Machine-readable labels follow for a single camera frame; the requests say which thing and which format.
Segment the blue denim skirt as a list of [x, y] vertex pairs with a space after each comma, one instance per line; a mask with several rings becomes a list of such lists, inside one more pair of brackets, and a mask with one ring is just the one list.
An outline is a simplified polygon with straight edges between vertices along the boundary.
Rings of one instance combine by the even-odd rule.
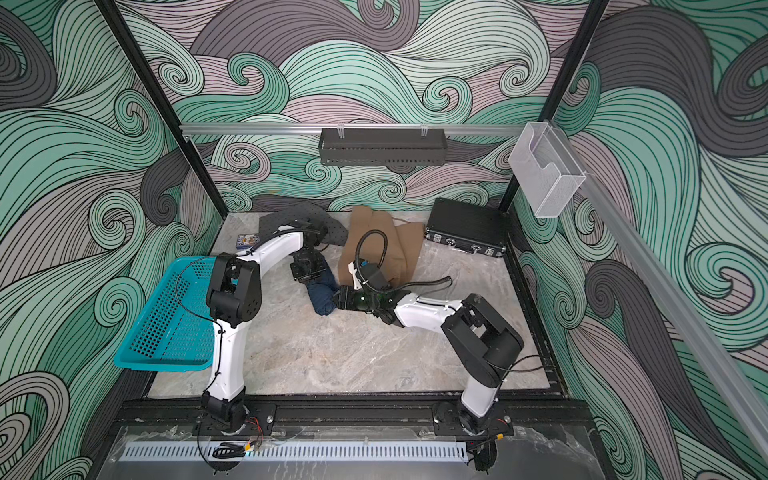
[[326, 268], [317, 278], [311, 279], [306, 288], [316, 314], [328, 316], [336, 309], [333, 298], [339, 285], [330, 269]]

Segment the tan brown skirt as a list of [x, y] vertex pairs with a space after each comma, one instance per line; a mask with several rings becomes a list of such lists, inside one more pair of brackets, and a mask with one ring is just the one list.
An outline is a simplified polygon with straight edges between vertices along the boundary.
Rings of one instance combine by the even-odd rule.
[[372, 230], [380, 230], [387, 237], [387, 250], [380, 267], [386, 280], [393, 286], [411, 281], [424, 242], [424, 223], [406, 221], [396, 224], [387, 212], [356, 206], [351, 212], [347, 242], [338, 263], [339, 283], [348, 286], [353, 284], [349, 264], [355, 259], [356, 247], [362, 236]]

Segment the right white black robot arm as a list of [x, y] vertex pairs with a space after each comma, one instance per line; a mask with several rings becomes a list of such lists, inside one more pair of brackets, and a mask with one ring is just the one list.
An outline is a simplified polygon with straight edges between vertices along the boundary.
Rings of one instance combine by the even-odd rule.
[[388, 247], [388, 236], [379, 229], [361, 235], [348, 264], [353, 284], [342, 286], [334, 294], [335, 306], [372, 315], [390, 326], [442, 334], [468, 373], [457, 407], [457, 421], [470, 435], [486, 432], [507, 376], [542, 369], [542, 365], [519, 366], [540, 356], [522, 354], [522, 336], [484, 297], [472, 293], [463, 300], [439, 300], [412, 290], [451, 284], [450, 276], [392, 285], [383, 273]]

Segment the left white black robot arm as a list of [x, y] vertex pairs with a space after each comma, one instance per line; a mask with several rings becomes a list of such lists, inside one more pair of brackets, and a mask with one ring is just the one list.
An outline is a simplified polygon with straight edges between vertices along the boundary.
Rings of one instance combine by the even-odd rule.
[[237, 254], [215, 257], [205, 296], [215, 341], [212, 372], [201, 404], [223, 431], [242, 429], [248, 417], [244, 354], [250, 322], [263, 304], [263, 275], [286, 257], [311, 256], [327, 232], [321, 222], [295, 220]]

